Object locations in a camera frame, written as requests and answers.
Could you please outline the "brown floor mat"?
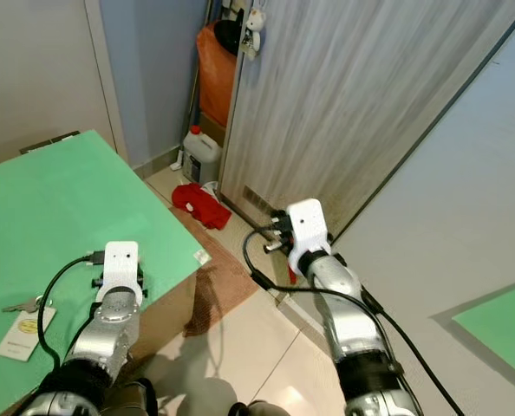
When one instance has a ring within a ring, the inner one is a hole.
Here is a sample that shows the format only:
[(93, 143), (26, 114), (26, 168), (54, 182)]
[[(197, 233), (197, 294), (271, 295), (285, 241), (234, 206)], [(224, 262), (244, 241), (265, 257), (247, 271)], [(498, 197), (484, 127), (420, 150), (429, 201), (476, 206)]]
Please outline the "brown floor mat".
[(230, 252), (218, 246), (206, 250), (211, 261), (199, 266), (192, 277), (195, 280), (192, 317), (185, 325), (185, 337), (209, 332), (226, 314), (258, 292), (250, 270)]

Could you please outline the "red cloth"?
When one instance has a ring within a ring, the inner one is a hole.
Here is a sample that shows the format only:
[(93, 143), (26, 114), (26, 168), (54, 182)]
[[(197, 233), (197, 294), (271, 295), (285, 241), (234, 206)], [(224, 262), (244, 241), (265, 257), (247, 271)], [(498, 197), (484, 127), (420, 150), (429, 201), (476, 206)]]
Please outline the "red cloth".
[(199, 183), (175, 186), (171, 198), (175, 209), (187, 211), (207, 229), (222, 230), (232, 218), (232, 211), (202, 189)]

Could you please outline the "white plastic jerrycan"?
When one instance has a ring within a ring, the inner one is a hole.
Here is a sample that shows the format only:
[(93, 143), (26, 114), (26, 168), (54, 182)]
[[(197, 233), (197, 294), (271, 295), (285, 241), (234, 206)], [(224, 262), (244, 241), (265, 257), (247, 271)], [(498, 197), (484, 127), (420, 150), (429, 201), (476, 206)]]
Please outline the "white plastic jerrycan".
[(198, 124), (190, 126), (183, 139), (185, 157), (182, 171), (188, 179), (199, 184), (218, 182), (221, 146), (201, 130)]

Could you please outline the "grey wood grain door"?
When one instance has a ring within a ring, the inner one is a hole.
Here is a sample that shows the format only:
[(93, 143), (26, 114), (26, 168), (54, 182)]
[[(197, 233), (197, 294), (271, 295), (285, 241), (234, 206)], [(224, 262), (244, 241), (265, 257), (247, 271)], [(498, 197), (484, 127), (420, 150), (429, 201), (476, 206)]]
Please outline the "grey wood grain door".
[(515, 0), (250, 0), (219, 194), (254, 224), (302, 199), (333, 235), (515, 27)]

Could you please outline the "orange bag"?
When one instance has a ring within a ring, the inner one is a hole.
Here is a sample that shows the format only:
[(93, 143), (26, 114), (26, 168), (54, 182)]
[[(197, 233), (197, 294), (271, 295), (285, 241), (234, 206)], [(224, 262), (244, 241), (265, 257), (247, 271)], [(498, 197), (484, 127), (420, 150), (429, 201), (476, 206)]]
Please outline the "orange bag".
[(197, 34), (199, 110), (219, 126), (229, 119), (238, 57), (219, 44), (214, 24)]

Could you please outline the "white plush toy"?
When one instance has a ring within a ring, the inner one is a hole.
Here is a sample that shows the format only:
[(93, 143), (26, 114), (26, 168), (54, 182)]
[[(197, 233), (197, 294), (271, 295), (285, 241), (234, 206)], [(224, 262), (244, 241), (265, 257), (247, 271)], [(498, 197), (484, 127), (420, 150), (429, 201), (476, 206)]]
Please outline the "white plush toy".
[(266, 20), (268, 17), (265, 12), (254, 5), (243, 21), (243, 39), (240, 43), (240, 51), (244, 53), (247, 60), (257, 59), (260, 55)]

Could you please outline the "black bag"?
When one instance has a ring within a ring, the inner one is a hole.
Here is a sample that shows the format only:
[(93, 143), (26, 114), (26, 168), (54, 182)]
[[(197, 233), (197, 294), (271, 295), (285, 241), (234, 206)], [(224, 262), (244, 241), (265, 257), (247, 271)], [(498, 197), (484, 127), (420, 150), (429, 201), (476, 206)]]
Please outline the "black bag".
[(242, 20), (218, 20), (212, 25), (212, 31), (219, 45), (235, 56), (238, 55), (241, 45), (251, 39), (251, 32)]

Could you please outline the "wooden table with green top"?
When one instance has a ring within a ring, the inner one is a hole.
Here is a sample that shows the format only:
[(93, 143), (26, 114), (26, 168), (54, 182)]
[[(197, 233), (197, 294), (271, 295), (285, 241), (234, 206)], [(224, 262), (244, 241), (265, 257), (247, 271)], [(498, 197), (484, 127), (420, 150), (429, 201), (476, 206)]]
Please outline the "wooden table with green top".
[[(0, 341), (15, 321), (9, 306), (32, 300), (55, 281), (49, 344), (66, 352), (95, 299), (99, 266), (74, 265), (107, 242), (134, 241), (147, 286), (136, 360), (181, 335), (191, 320), (201, 262), (199, 242), (95, 133), (0, 163)], [(22, 400), (52, 366), (0, 356), (0, 413)]]

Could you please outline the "green panel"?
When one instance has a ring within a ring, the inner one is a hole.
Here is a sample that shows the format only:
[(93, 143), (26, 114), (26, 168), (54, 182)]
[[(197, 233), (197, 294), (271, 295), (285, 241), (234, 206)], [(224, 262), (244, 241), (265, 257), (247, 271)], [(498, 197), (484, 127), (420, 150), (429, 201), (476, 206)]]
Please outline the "green panel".
[(472, 301), (454, 321), (492, 354), (492, 364), (515, 384), (515, 283)]

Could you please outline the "plain silver key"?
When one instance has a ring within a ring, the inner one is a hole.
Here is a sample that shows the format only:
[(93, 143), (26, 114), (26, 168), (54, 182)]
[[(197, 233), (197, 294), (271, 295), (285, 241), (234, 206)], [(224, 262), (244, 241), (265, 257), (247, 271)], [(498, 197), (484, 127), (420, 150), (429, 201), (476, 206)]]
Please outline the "plain silver key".
[(31, 300), (19, 302), (18, 304), (8, 306), (8, 308), (3, 308), (3, 312), (24, 312), (33, 314), (39, 309), (40, 301), (41, 297), (36, 296), (31, 298)]

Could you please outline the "white key tag yellow logo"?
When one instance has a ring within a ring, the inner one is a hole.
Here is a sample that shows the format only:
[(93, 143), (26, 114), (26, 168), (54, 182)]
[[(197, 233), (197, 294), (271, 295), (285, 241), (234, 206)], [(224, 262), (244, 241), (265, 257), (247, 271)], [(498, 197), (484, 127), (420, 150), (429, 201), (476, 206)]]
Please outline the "white key tag yellow logo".
[(10, 324), (8, 332), (0, 341), (0, 356), (16, 361), (30, 360), (31, 355), (38, 348), (39, 328), (46, 328), (52, 320), (55, 310), (46, 308), (39, 320), (38, 308), (25, 308), (23, 305), (5, 308), (4, 312), (16, 313), (15, 320)]

